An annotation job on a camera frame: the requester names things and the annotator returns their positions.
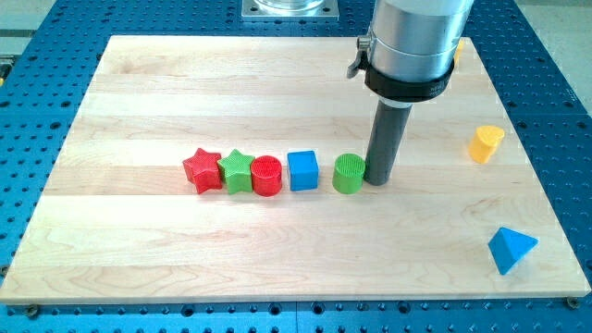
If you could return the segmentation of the yellow block behind arm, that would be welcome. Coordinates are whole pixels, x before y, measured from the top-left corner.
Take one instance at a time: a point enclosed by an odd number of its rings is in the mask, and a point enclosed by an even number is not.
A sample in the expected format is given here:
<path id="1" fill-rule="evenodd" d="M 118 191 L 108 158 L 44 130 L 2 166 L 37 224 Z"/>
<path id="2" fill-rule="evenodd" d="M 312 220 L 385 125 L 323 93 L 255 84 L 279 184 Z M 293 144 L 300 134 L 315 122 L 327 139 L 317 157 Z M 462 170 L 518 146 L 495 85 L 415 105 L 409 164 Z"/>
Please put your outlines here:
<path id="1" fill-rule="evenodd" d="M 453 62 L 454 62 L 454 66 L 458 67 L 459 63 L 460 63 L 460 58 L 463 52 L 463 48 L 464 48 L 465 42 L 464 42 L 464 38 L 461 38 L 461 40 L 459 41 L 454 57 L 453 57 Z"/>

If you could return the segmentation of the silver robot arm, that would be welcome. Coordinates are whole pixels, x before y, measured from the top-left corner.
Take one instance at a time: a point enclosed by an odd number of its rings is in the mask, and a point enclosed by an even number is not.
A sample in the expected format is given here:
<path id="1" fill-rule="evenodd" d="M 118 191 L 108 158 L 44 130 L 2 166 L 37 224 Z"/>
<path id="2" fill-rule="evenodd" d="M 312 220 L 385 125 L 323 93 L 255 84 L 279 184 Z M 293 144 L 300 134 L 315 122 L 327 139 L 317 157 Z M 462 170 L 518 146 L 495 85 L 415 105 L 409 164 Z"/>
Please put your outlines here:
<path id="1" fill-rule="evenodd" d="M 347 77 L 364 83 L 387 105 L 404 107 L 446 89 L 473 0 L 376 0 Z"/>

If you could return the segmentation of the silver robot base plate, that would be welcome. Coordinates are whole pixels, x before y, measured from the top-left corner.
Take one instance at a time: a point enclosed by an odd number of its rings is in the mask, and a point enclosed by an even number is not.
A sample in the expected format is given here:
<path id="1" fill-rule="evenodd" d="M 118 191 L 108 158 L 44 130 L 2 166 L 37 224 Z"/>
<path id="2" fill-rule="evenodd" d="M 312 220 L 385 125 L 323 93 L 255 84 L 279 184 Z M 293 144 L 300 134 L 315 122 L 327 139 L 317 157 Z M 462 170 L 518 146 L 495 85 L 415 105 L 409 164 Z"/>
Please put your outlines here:
<path id="1" fill-rule="evenodd" d="M 338 0 L 242 0 L 243 19 L 337 19 Z"/>

